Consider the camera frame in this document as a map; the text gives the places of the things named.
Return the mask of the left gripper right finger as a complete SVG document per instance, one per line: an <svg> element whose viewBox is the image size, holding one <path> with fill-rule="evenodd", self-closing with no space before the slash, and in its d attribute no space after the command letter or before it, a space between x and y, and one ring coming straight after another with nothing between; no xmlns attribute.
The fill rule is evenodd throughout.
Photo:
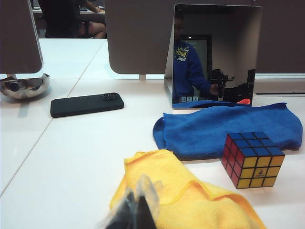
<svg viewBox="0 0 305 229"><path fill-rule="evenodd" d="M156 229L156 220L159 216L159 197L156 187L150 178L141 175L136 186L137 194L137 229Z"/></svg>

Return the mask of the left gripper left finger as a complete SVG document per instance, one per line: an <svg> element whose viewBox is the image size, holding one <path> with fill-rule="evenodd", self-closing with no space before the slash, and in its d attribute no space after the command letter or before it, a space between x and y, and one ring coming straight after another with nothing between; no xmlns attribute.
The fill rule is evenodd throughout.
<svg viewBox="0 0 305 229"><path fill-rule="evenodd" d="M100 229L135 229L137 226L137 201L131 188L127 188L106 218Z"/></svg>

